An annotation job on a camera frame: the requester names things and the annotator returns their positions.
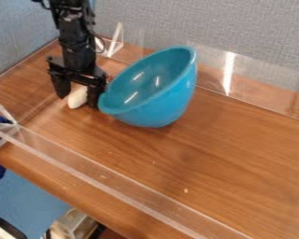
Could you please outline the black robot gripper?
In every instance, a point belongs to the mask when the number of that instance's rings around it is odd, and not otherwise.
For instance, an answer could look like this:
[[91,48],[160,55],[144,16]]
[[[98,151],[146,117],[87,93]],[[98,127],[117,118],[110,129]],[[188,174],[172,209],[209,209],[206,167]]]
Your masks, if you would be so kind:
[[95,65],[95,42],[93,38],[74,42],[58,39],[62,56],[47,56],[47,74],[57,96],[63,99],[70,92],[70,83],[86,86],[86,103],[97,108],[105,91],[106,73]]

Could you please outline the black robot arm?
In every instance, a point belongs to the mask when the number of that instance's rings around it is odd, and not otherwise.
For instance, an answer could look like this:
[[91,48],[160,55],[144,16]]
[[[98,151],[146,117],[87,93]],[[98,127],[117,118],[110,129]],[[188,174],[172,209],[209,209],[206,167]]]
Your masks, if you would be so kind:
[[30,0],[50,11],[55,29],[61,57],[46,57],[47,74],[59,98],[70,93],[70,83],[86,86],[86,103],[97,108],[98,99],[105,91],[107,74],[95,64],[95,40],[93,31],[94,12],[89,0]]

